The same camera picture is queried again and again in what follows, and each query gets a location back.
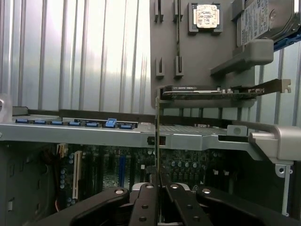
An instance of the metal bracket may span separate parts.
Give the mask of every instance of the metal bracket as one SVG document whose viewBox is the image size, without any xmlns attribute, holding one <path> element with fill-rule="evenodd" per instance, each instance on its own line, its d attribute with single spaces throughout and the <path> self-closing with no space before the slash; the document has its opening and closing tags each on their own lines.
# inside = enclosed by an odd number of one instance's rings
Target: metal bracket
<svg viewBox="0 0 301 226">
<path fill-rule="evenodd" d="M 289 214 L 287 213 L 288 190 L 290 184 L 290 174 L 292 174 L 293 171 L 291 170 L 291 166 L 276 164 L 275 172 L 278 177 L 284 178 L 282 214 L 285 216 L 289 216 Z"/>
<path fill-rule="evenodd" d="M 301 161 L 301 152 L 299 152 L 301 129 L 299 127 L 247 121 L 232 121 L 232 123 L 261 131 L 252 132 L 249 135 L 249 143 L 259 147 L 273 163 L 293 165 L 294 161 Z"/>
</svg>

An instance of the white connector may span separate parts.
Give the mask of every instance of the white connector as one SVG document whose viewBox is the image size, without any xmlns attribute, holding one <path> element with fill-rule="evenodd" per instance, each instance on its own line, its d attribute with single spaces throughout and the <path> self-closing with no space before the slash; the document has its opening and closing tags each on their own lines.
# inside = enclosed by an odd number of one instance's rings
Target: white connector
<svg viewBox="0 0 301 226">
<path fill-rule="evenodd" d="M 76 151 L 74 153 L 74 170 L 73 170 L 73 189 L 72 198 L 79 198 L 79 180 L 81 179 L 81 161 L 82 161 L 82 151 Z"/>
</svg>

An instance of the capacitor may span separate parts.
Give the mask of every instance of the capacitor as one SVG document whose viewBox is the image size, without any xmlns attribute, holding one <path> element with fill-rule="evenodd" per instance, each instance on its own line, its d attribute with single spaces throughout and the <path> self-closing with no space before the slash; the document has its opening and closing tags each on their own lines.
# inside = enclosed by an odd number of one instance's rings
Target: capacitor
<svg viewBox="0 0 301 226">
<path fill-rule="evenodd" d="M 193 180 L 193 174 L 192 173 L 189 174 L 189 180 L 191 180 L 191 181 Z"/>
<path fill-rule="evenodd" d="M 174 181 L 178 180 L 178 175 L 176 173 L 174 173 Z"/>
<path fill-rule="evenodd" d="M 197 173 L 195 173 L 194 174 L 194 179 L 197 181 L 197 183 L 198 183 L 198 174 Z"/>
<path fill-rule="evenodd" d="M 184 176 L 184 175 L 183 175 L 182 173 L 179 173 L 179 181 L 182 182 L 182 181 L 184 180 L 183 176 Z"/>
</svg>

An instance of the motherboard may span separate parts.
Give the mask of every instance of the motherboard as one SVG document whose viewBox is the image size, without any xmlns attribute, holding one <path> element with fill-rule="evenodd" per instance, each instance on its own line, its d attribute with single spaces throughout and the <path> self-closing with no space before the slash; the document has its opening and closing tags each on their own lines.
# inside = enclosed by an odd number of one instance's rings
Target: motherboard
<svg viewBox="0 0 301 226">
<path fill-rule="evenodd" d="M 161 164 L 172 182 L 207 184 L 228 190 L 230 169 L 224 153 L 161 149 Z M 148 167 L 155 165 L 154 148 L 58 144 L 61 208 L 66 208 L 110 187 L 148 182 Z"/>
</svg>

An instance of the black plastic latch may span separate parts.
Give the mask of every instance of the black plastic latch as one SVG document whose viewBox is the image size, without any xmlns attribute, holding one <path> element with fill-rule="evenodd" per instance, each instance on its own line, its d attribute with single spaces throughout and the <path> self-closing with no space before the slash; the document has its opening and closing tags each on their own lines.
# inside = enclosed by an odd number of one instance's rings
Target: black plastic latch
<svg viewBox="0 0 301 226">
<path fill-rule="evenodd" d="M 156 78 L 162 79 L 165 76 L 164 61 L 162 58 L 156 58 Z"/>
<path fill-rule="evenodd" d="M 161 5 L 161 0 L 155 0 L 155 22 L 158 22 L 158 18 L 160 18 L 160 22 L 163 22 L 163 8 Z"/>
<path fill-rule="evenodd" d="M 181 0 L 174 0 L 174 22 L 177 21 L 177 17 L 180 14 L 180 21 L 184 15 L 184 7 L 182 6 Z"/>
<path fill-rule="evenodd" d="M 174 59 L 174 78 L 179 79 L 184 76 L 184 70 L 182 66 L 182 57 L 176 56 Z"/>
</svg>

